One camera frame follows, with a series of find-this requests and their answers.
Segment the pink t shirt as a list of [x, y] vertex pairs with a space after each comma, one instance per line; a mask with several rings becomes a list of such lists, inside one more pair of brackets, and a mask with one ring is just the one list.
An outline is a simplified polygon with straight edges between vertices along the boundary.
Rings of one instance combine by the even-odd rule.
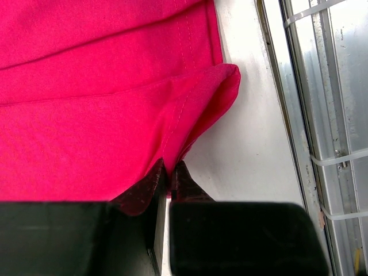
[[111, 200], [234, 103], [213, 1], [2, 1], [1, 200]]

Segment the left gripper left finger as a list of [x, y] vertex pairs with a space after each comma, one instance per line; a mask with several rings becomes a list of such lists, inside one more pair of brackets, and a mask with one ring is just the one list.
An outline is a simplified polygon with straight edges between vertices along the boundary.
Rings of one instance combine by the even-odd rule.
[[107, 202], [2, 202], [2, 275], [160, 275], [167, 174], [159, 159]]

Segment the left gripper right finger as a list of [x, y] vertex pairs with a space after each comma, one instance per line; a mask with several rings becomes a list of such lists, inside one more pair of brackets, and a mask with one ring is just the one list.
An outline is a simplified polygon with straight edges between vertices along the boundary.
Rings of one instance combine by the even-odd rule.
[[172, 174], [173, 275], [327, 275], [307, 212], [288, 202], [215, 201], [184, 162]]

